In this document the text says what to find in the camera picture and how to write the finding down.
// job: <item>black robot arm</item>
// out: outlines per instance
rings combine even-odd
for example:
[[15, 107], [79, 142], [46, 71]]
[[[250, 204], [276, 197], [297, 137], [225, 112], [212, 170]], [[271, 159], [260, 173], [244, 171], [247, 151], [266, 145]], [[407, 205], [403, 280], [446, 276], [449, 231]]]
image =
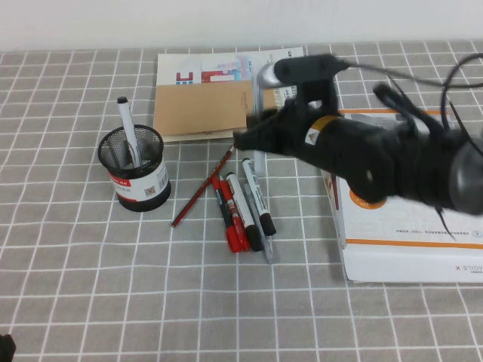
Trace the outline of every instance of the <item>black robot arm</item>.
[[[377, 97], [406, 122], [387, 129], [339, 113], [334, 76], [350, 63], [324, 54], [280, 60], [264, 67], [261, 87], [296, 86], [279, 111], [247, 117], [235, 147], [290, 155], [344, 178], [370, 203], [400, 196], [433, 207], [483, 213], [483, 141], [465, 130], [443, 127], [387, 84]], [[418, 131], [420, 119], [429, 132]]]

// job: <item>white wall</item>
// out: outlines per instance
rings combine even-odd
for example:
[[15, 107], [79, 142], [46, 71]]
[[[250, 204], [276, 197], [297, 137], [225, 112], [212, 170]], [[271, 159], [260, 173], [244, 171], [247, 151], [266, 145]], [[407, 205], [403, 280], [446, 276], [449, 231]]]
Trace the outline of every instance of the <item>white wall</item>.
[[483, 38], [482, 0], [1, 0], [0, 51]]

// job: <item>gray checkered tablecloth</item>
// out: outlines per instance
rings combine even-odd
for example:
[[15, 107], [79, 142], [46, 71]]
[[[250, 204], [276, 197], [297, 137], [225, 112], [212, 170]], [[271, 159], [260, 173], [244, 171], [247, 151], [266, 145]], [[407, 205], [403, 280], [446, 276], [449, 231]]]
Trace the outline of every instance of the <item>gray checkered tablecloth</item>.
[[[482, 361], [481, 286], [345, 281], [320, 172], [303, 162], [266, 160], [273, 266], [229, 252], [211, 189], [170, 227], [229, 140], [166, 145], [173, 191], [159, 209], [132, 213], [115, 200], [96, 154], [121, 125], [115, 99], [133, 100], [134, 121], [152, 124], [157, 53], [234, 50], [0, 54], [0, 334], [17, 342], [15, 361]], [[305, 50], [440, 79], [483, 41]], [[481, 81], [483, 65], [459, 77]], [[371, 89], [385, 77], [351, 69], [337, 80], [343, 108], [381, 107]], [[439, 90], [401, 86], [437, 107]], [[479, 130], [483, 91], [451, 99]], [[224, 171], [242, 175], [250, 154]]]

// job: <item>orange stripe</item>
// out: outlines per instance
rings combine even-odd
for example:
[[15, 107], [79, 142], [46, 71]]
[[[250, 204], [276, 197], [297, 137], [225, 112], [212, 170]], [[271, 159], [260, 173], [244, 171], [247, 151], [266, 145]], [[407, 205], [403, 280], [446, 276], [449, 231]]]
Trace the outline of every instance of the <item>orange stripe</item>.
[[460, 249], [483, 249], [482, 244], [432, 243], [430, 241], [347, 239], [347, 244], [390, 245], [393, 247], [456, 247]]
[[[339, 109], [340, 113], [397, 113], [392, 109]], [[440, 111], [425, 111], [428, 115], [440, 115]]]

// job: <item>red marker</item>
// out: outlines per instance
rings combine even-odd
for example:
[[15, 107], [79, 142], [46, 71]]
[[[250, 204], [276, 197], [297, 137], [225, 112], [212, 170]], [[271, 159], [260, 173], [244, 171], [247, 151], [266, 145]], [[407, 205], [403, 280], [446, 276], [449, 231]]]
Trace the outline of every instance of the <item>red marker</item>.
[[238, 235], [236, 234], [235, 226], [233, 226], [233, 222], [231, 217], [229, 216], [228, 207], [226, 206], [226, 202], [223, 199], [223, 195], [221, 195], [221, 188], [220, 182], [218, 178], [215, 176], [211, 180], [213, 185], [214, 193], [217, 196], [218, 205], [220, 206], [221, 214], [223, 215], [223, 219], [225, 220], [226, 226], [226, 241], [228, 241], [229, 249], [232, 253], [240, 253], [243, 251], [242, 245], [238, 240]]
[[233, 201], [233, 195], [229, 190], [228, 182], [225, 181], [223, 176], [220, 176], [220, 187], [223, 197], [226, 200], [226, 204], [228, 205], [229, 212], [232, 214], [233, 225], [235, 226], [241, 247], [243, 247], [244, 251], [250, 251], [250, 244], [248, 243], [248, 237], [245, 232], [245, 227], [243, 226], [242, 218], [240, 217], [235, 202]]

